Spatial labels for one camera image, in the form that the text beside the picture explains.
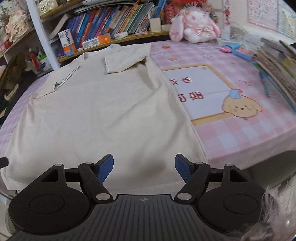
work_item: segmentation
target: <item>white shelf post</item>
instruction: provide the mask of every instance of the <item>white shelf post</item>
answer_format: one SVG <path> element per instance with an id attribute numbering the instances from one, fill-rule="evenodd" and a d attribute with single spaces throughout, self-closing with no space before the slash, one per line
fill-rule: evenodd
<path id="1" fill-rule="evenodd" d="M 28 9 L 36 30 L 36 33 L 38 35 L 38 38 L 40 40 L 40 43 L 43 47 L 43 50 L 45 51 L 46 56 L 48 57 L 48 60 L 54 70 L 57 70 L 60 68 L 60 64 L 57 61 L 56 56 L 54 55 L 54 52 L 50 46 L 50 43 L 48 41 L 47 35 L 45 33 L 43 24 L 41 22 L 41 19 L 39 17 L 35 0 L 27 0 Z"/>

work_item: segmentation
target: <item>white wall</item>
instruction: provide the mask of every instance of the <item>white wall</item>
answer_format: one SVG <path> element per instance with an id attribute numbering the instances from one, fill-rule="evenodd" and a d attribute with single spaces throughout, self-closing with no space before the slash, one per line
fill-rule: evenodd
<path id="1" fill-rule="evenodd" d="M 222 0 L 208 0 L 214 8 L 223 9 Z M 292 39 L 279 34 L 276 31 L 265 29 L 254 24 L 248 23 L 247 0 L 230 0 L 230 21 L 235 22 L 244 27 L 252 35 L 259 35 L 260 37 L 270 38 L 274 40 L 284 40 L 291 44 L 294 43 Z M 223 13 L 218 13 L 219 27 L 223 27 Z"/>

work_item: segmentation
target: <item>stack of books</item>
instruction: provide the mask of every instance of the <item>stack of books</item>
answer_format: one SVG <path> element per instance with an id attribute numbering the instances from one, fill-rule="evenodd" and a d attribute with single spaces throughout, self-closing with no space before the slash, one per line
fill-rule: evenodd
<path id="1" fill-rule="evenodd" d="M 296 115 L 296 52 L 283 41 L 261 39 L 264 43 L 257 52 L 256 67 L 269 96 L 268 85 L 272 84 L 287 101 Z"/>
<path id="2" fill-rule="evenodd" d="M 149 28 L 149 18 L 158 17 L 165 5 L 165 0 L 159 0 L 157 6 L 147 1 L 144 4 L 119 4 L 99 7 L 70 18 L 66 29 L 70 29 L 77 49 L 82 43 L 95 37 L 127 32 L 136 34 L 146 32 Z"/>

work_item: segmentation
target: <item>pink plush rabbit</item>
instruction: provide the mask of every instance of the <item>pink plush rabbit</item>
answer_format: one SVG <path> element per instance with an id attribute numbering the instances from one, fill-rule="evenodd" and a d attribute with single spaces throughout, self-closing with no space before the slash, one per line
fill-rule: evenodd
<path id="1" fill-rule="evenodd" d="M 169 35 L 175 42 L 183 38 L 191 43 L 206 42 L 220 35 L 220 29 L 209 17 L 209 13 L 197 7 L 181 9 L 171 21 Z"/>

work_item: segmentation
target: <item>poster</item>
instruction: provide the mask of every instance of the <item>poster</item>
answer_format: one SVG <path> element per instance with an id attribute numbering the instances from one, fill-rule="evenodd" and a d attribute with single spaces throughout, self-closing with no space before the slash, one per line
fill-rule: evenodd
<path id="1" fill-rule="evenodd" d="M 247 0 L 248 22 L 277 31 L 278 0 Z"/>
<path id="2" fill-rule="evenodd" d="M 296 13 L 283 0 L 279 0 L 279 15 L 277 31 L 289 38 L 295 39 Z"/>
<path id="3" fill-rule="evenodd" d="M 207 64 L 163 69 L 193 125 L 230 117 L 222 103 L 234 87 Z"/>

